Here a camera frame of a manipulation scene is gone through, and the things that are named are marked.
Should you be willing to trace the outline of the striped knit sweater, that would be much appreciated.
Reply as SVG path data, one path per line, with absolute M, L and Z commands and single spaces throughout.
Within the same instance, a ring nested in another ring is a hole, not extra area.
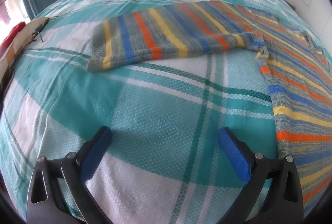
M 295 158 L 305 212 L 331 182 L 331 65 L 296 27 L 254 8 L 199 1 L 107 19 L 95 29 L 89 71 L 152 59 L 256 52 L 268 85 L 278 153 Z

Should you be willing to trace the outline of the teal plaid bed cover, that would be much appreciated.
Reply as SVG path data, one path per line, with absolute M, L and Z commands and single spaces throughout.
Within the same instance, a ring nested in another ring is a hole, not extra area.
M 111 129 L 112 142 L 87 188 L 115 223 L 218 221 L 244 185 L 218 145 L 222 127 L 267 158 L 293 157 L 278 153 L 268 85 L 252 50 L 87 69 L 103 21 L 199 1 L 212 0 L 57 0 L 34 18 L 49 21 L 1 90 L 1 175 L 21 218 L 38 157 L 75 152 L 101 126 Z M 306 32 L 331 65 L 286 0 L 215 1 Z

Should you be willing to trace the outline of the beige patterned folded cloth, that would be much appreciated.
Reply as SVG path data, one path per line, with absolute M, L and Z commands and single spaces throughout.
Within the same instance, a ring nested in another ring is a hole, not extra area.
M 1 90 L 4 90 L 13 73 L 13 67 L 24 49 L 32 42 L 48 24 L 48 17 L 39 17 L 26 23 L 26 26 L 17 34 L 1 57 Z

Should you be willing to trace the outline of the red cloth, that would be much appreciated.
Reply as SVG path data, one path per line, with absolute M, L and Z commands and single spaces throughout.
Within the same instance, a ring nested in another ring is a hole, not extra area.
M 26 26 L 25 22 L 18 23 L 15 27 L 12 28 L 9 35 L 3 40 L 0 46 L 0 57 L 2 57 L 9 47 L 9 45 L 12 43 L 14 38 L 17 36 L 17 34 Z

